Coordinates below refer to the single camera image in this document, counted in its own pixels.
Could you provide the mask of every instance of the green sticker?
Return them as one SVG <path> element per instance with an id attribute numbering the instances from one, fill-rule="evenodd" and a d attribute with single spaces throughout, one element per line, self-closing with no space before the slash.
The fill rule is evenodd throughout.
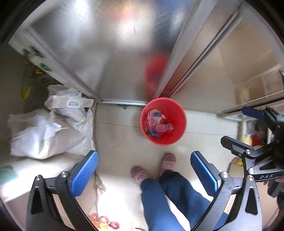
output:
<path id="1" fill-rule="evenodd" d="M 18 174 L 11 165 L 0 167 L 0 185 L 16 178 L 18 178 Z"/>
<path id="2" fill-rule="evenodd" d="M 51 71 L 51 69 L 50 69 L 47 65 L 45 65 L 44 63 L 41 63 L 40 66 L 41 66 L 41 68 L 44 69 L 45 71 Z"/>

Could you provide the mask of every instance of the blue jeans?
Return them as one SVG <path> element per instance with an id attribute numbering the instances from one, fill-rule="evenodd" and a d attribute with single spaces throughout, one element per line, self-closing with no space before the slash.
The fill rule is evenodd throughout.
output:
<path id="1" fill-rule="evenodd" d="M 165 194 L 189 220 L 191 228 L 211 203 L 196 192 L 187 179 L 171 170 L 165 171 L 159 182 L 155 179 L 144 180 L 141 189 L 144 216 L 149 231 L 184 231 L 171 212 Z M 224 224 L 227 216 L 226 213 L 222 214 L 215 229 Z"/>

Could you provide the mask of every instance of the beige floor tile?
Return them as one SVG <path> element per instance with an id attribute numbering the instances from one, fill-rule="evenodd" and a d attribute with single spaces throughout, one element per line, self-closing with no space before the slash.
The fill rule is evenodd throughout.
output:
<path id="1" fill-rule="evenodd" d="M 148 141 L 138 127 L 105 123 L 95 123 L 95 143 L 100 155 L 96 169 L 107 190 L 99 200 L 100 215 L 110 220 L 147 227 L 143 216 L 141 190 L 130 178 L 130 170 L 135 165 L 144 167 L 152 176 L 157 175 L 158 165 L 163 154 L 173 152 L 177 157 L 177 168 L 195 190 L 208 196 L 190 165 L 190 154 L 199 150 L 219 171 L 227 170 L 233 158 L 230 151 L 220 144 L 222 135 L 185 133 L 175 144 L 158 146 Z M 169 203 L 185 230 L 190 226 L 186 218 Z"/>
<path id="2" fill-rule="evenodd" d="M 143 107 L 128 106 L 126 110 L 115 104 L 97 104 L 95 122 L 140 127 Z"/>
<path id="3" fill-rule="evenodd" d="M 128 106 L 126 110 L 113 104 L 98 104 L 95 122 L 140 127 L 142 106 Z M 215 114 L 185 110 L 186 132 L 236 135 L 237 122 L 218 118 Z"/>

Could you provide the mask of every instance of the red plastic bucket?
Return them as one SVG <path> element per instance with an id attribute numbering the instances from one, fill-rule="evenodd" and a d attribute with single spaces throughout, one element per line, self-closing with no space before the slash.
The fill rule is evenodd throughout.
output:
<path id="1" fill-rule="evenodd" d="M 148 136 L 145 132 L 145 118 L 149 111 L 157 109 L 164 114 L 170 123 L 173 124 L 174 130 L 164 133 L 160 137 Z M 149 102 L 143 109 L 140 117 L 140 126 L 144 136 L 152 143 L 157 145 L 171 145 L 177 142 L 184 134 L 186 128 L 186 116 L 182 106 L 170 98 L 157 98 Z"/>

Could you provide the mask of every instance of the foot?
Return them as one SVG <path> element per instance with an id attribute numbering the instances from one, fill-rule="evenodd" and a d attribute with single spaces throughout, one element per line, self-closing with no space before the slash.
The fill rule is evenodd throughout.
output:
<path id="1" fill-rule="evenodd" d="M 166 153 L 162 158 L 160 169 L 159 169 L 159 177 L 164 173 L 166 170 L 174 171 L 176 167 L 176 156 L 170 152 Z"/>
<path id="2" fill-rule="evenodd" d="M 140 166 L 135 166 L 131 172 L 130 172 L 130 175 L 131 175 L 131 178 L 132 180 L 138 185 L 140 186 L 141 183 L 148 179 L 148 178 L 151 178 L 148 174 L 148 172 L 141 168 Z"/>

